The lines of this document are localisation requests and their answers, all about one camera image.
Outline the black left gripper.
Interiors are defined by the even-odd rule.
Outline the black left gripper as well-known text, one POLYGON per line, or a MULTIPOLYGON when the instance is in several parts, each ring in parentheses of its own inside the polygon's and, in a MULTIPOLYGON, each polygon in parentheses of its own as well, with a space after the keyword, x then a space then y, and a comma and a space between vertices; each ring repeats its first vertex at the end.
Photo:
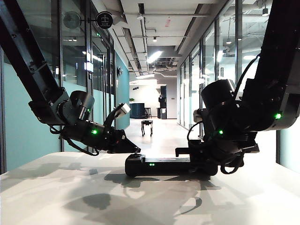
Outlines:
POLYGON ((106 139, 103 150, 106 150, 107 152, 141 152, 141 149, 126 137, 125 131, 123 129, 116 130, 114 127, 112 127, 109 129, 105 138, 106 139))

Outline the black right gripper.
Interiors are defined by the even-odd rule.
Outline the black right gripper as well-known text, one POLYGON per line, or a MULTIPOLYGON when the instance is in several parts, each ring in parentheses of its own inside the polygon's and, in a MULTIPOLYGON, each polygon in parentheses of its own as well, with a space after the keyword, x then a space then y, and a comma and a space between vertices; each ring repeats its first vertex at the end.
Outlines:
MULTIPOLYGON (((203 140, 209 142, 208 148, 211 156, 225 167, 242 167, 244 165, 241 147, 235 140, 226 136, 217 135, 215 137, 204 135, 203 140)), ((206 158, 200 149, 201 140, 190 140, 188 147, 178 147, 175 149, 175 156, 189 154, 192 166, 198 168, 206 167, 206 158)))

